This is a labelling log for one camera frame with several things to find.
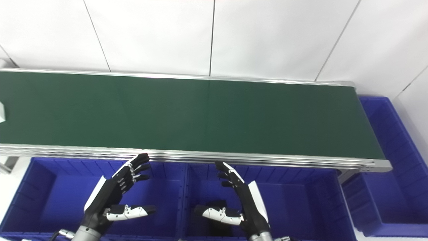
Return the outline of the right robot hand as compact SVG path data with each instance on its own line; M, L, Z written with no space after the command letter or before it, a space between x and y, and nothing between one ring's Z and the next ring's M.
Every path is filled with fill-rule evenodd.
M218 176L223 187L231 187L237 194L242 211L234 209L197 205L194 213L212 221L228 225L240 226L248 241L272 241L269 217L257 183L246 183L240 174L229 164L216 161L215 166L220 171Z

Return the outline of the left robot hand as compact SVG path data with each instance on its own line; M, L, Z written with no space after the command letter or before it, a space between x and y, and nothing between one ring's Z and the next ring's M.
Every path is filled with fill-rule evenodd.
M150 169L150 157L140 153L124 163L111 178L102 176L84 206L79 231L95 239L105 235L113 222L142 218L156 212L156 206L121 205L125 193L139 181L149 179L141 171Z

